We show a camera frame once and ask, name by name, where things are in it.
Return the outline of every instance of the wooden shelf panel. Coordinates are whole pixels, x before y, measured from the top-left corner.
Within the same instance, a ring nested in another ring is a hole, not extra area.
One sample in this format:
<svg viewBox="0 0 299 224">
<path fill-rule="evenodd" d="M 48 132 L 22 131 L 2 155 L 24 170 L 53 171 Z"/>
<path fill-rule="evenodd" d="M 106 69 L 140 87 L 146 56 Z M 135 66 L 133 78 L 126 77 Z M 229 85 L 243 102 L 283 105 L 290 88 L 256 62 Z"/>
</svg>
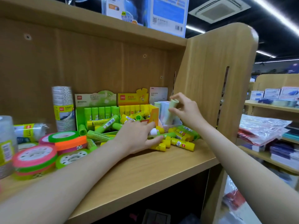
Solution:
<svg viewBox="0 0 299 224">
<path fill-rule="evenodd" d="M 219 163 L 203 140 L 195 144 L 194 152 L 171 146 L 165 153 L 145 151 L 122 160 L 91 189 L 67 223 L 95 222 Z M 0 202 L 42 178 L 0 180 Z"/>
<path fill-rule="evenodd" d="M 287 142 L 292 142 L 295 144 L 299 144 L 299 141 L 294 140 L 294 139 L 290 139 L 290 138 L 286 138 L 286 137 L 282 137 L 282 140 L 287 141 Z"/>
<path fill-rule="evenodd" d="M 271 163 L 271 164 L 273 164 L 275 166 L 278 166 L 278 167 L 280 167 L 282 169 L 285 169 L 285 170 L 287 170 L 289 172 L 292 172 L 292 173 L 295 173 L 295 174 L 299 174 L 299 170 L 293 169 L 293 168 L 291 168 L 291 167 L 289 167 L 287 165 L 284 165 L 284 164 L 282 164 L 280 162 L 272 160 L 271 159 L 271 154 L 268 151 L 265 151 L 265 152 L 256 152 L 256 151 L 253 151 L 253 150 L 251 150 L 249 148 L 246 148 L 244 146 L 238 146 L 238 147 L 241 150 L 243 150 L 244 152 L 246 152 L 247 154 L 250 154 L 250 155 L 253 155 L 253 156 L 257 157 L 257 158 L 260 158 L 260 159 L 262 159 L 264 161 L 267 161 L 268 163 Z"/>
<path fill-rule="evenodd" d="M 154 47 L 185 47 L 187 39 L 56 0 L 0 0 L 0 17 Z"/>
<path fill-rule="evenodd" d="M 263 108 L 275 109 L 275 110 L 286 111 L 286 112 L 299 113 L 299 108 L 295 108 L 295 107 L 281 107 L 281 106 L 276 106 L 276 105 L 267 105 L 267 104 L 258 103 L 257 101 L 253 101 L 253 100 L 247 100 L 247 101 L 245 101 L 245 105 L 254 106 L 254 107 L 263 107 Z"/>
</svg>

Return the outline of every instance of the hand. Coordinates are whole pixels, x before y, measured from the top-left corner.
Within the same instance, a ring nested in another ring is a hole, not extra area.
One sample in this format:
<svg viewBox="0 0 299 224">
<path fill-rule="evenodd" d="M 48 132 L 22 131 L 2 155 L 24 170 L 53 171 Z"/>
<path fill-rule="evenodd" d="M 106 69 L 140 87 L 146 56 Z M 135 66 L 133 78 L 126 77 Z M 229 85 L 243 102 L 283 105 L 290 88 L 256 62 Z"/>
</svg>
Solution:
<svg viewBox="0 0 299 224">
<path fill-rule="evenodd" d="M 154 127 L 154 122 L 147 124 L 147 122 L 128 120 L 112 141 L 124 147 L 127 155 L 137 153 L 153 145 L 158 145 L 164 138 L 163 136 L 158 136 L 151 140 L 147 139 L 148 133 Z"/>
<path fill-rule="evenodd" d="M 177 115 L 186 126 L 196 130 L 201 124 L 207 123 L 195 101 L 190 100 L 182 93 L 175 94 L 170 99 L 177 99 L 180 102 L 181 108 L 170 108 L 169 111 Z"/>
</svg>

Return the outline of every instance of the fluorescent light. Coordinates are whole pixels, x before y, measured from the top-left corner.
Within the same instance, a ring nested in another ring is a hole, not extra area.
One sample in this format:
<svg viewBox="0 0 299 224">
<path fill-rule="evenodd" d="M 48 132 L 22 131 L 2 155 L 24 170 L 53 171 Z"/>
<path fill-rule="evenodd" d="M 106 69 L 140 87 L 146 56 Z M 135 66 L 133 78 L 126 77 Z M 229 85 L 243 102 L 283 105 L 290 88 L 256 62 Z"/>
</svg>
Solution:
<svg viewBox="0 0 299 224">
<path fill-rule="evenodd" d="M 280 60 L 280 61 L 263 61 L 263 62 L 255 62 L 255 64 L 262 64 L 262 63 L 274 63 L 274 62 L 284 62 L 284 61 L 299 61 L 299 59 L 292 59 L 292 60 Z"/>
<path fill-rule="evenodd" d="M 201 29 L 199 29 L 199 28 L 195 28 L 195 27 L 192 27 L 192 26 L 189 26 L 189 25 L 186 25 L 186 28 L 188 28 L 188 29 L 190 29 L 190 30 L 193 30 L 193 31 L 196 31 L 196 32 L 198 32 L 198 33 L 202 33 L 202 34 L 205 33 L 204 30 L 201 30 Z"/>
<path fill-rule="evenodd" d="M 286 18 L 281 12 L 279 12 L 278 9 L 276 9 L 273 5 L 268 3 L 265 0 L 253 0 L 256 3 L 258 3 L 261 7 L 263 7 L 265 10 L 267 10 L 270 14 L 272 14 L 275 18 L 277 18 L 282 24 L 287 26 L 289 29 L 294 31 L 297 36 L 299 36 L 299 28 L 296 24 L 294 24 L 292 21 L 290 21 L 288 18 Z"/>
<path fill-rule="evenodd" d="M 259 54 L 265 55 L 265 56 L 270 56 L 270 58 L 276 58 L 276 56 L 271 55 L 267 52 L 263 52 L 263 51 L 260 51 L 260 50 L 257 50 L 256 52 L 259 53 Z"/>
</svg>

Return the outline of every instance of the pink tape roll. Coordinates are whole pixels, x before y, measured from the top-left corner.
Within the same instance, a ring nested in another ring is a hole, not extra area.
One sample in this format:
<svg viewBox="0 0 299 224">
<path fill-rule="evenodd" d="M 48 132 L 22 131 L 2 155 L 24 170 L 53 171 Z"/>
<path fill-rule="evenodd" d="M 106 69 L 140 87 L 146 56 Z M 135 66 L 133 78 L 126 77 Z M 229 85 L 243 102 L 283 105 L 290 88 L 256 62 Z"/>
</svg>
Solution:
<svg viewBox="0 0 299 224">
<path fill-rule="evenodd" d="M 43 168 L 43 169 L 36 170 L 36 171 L 32 171 L 32 172 L 28 172 L 28 173 L 22 173 L 22 172 L 17 172 L 17 171 L 15 171 L 15 174 L 18 175 L 18 176 L 26 176 L 26 175 L 34 175 L 34 174 L 38 174 L 38 173 L 41 173 L 41 172 L 43 172 L 43 171 L 45 171 L 45 170 L 47 170 L 47 169 L 52 168 L 53 166 L 55 166 L 55 163 L 56 163 L 56 162 L 52 163 L 50 166 L 47 166 L 47 167 L 45 167 L 45 168 Z"/>
<path fill-rule="evenodd" d="M 86 148 L 86 147 L 87 147 L 87 143 L 85 143 L 85 144 L 83 144 L 83 145 L 80 145 L 80 146 L 72 147 L 72 148 L 69 148 L 69 149 L 65 149 L 65 150 L 57 151 L 57 154 L 58 154 L 58 155 L 61 155 L 61 154 L 64 154 L 64 153 L 68 153 L 68 152 L 76 151 L 76 150 L 78 150 L 78 149 Z"/>
<path fill-rule="evenodd" d="M 51 143 L 49 142 L 49 136 L 53 134 L 53 133 L 50 133 L 50 134 L 47 134 L 46 136 L 43 136 L 39 139 L 38 143 L 40 145 L 54 145 L 55 143 Z"/>
<path fill-rule="evenodd" d="M 24 149 L 13 156 L 15 168 L 32 167 L 52 159 L 57 154 L 54 145 L 37 145 Z"/>
</svg>

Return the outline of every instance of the display stand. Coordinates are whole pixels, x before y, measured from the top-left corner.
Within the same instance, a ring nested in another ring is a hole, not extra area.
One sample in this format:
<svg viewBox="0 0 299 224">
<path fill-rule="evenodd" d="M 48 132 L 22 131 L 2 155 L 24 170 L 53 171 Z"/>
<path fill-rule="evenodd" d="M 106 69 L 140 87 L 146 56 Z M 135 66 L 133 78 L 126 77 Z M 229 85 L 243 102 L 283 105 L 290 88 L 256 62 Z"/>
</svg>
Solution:
<svg viewBox="0 0 299 224">
<path fill-rule="evenodd" d="M 299 87 L 299 74 L 265 74 L 257 77 L 252 90 L 263 91 L 267 88 L 280 89 L 283 86 L 296 86 Z M 299 108 L 294 107 L 280 107 L 275 105 L 261 104 L 257 101 L 247 100 L 245 105 L 249 106 L 248 115 L 267 117 L 267 118 L 276 118 L 284 120 L 292 120 L 294 122 L 299 122 Z M 288 142 L 295 142 L 294 140 L 282 138 Z M 247 149 L 243 146 L 240 148 L 248 154 L 254 155 L 264 161 L 267 161 L 271 164 L 274 164 L 282 169 L 285 169 L 291 173 L 299 174 L 299 171 L 283 165 L 279 162 L 276 162 L 270 158 L 270 152 L 255 152 L 250 149 Z"/>
<path fill-rule="evenodd" d="M 168 95 L 174 87 L 195 100 L 204 118 L 236 141 L 258 45 L 251 27 L 233 23 L 184 39 L 54 0 L 0 0 L 0 17 L 0 113 L 15 124 L 45 122 L 55 130 L 51 86 L 71 86 L 73 93 L 163 86 Z M 191 176 L 188 189 L 203 198 L 196 215 L 216 223 L 226 173 L 201 139 L 194 153 L 172 146 L 122 160 L 67 223 L 92 223 Z M 0 180 L 0 201 L 36 181 Z M 174 198 L 171 205 L 189 203 Z"/>
</svg>

